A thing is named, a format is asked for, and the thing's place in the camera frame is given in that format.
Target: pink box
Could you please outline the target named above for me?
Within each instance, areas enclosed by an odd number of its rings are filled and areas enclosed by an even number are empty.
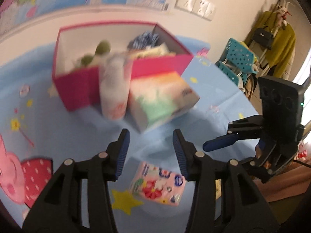
[[[86,53],[94,53],[100,41],[107,39],[111,51],[125,51],[136,36],[151,31],[159,34],[158,44],[166,43],[174,57],[144,58],[133,63],[132,78],[176,71],[184,72],[193,55],[157,23],[136,21],[95,22],[61,28],[55,46],[52,79],[66,109],[73,111],[100,102],[98,67],[71,73],[74,62]]]
[[[185,177],[181,174],[141,162],[129,190],[150,201],[178,206],[185,185]]]

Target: pink cartoon pig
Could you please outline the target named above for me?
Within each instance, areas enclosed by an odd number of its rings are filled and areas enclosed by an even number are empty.
[[[0,186],[14,202],[23,204],[25,201],[25,178],[18,157],[7,152],[0,135]]]
[[[33,158],[21,163],[14,153],[6,151],[0,135],[0,187],[12,201],[31,208],[51,178],[51,159]]]

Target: window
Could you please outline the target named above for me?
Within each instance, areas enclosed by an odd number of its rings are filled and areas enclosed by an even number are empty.
[[[311,49],[299,70],[297,76],[293,80],[294,83],[301,85],[304,81],[310,76],[310,68],[311,68]],[[309,121],[311,121],[311,86],[307,89],[304,94],[304,111],[302,113],[301,124],[306,125]],[[311,133],[304,140],[305,142],[311,142]]]

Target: white bottle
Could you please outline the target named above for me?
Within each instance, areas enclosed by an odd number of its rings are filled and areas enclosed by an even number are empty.
[[[110,120],[125,115],[133,62],[124,54],[108,54],[99,67],[102,114]]]

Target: pink tissue pack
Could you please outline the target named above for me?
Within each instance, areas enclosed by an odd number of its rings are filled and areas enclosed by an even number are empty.
[[[178,206],[186,180],[184,176],[141,162],[133,179],[130,192],[147,200]]]

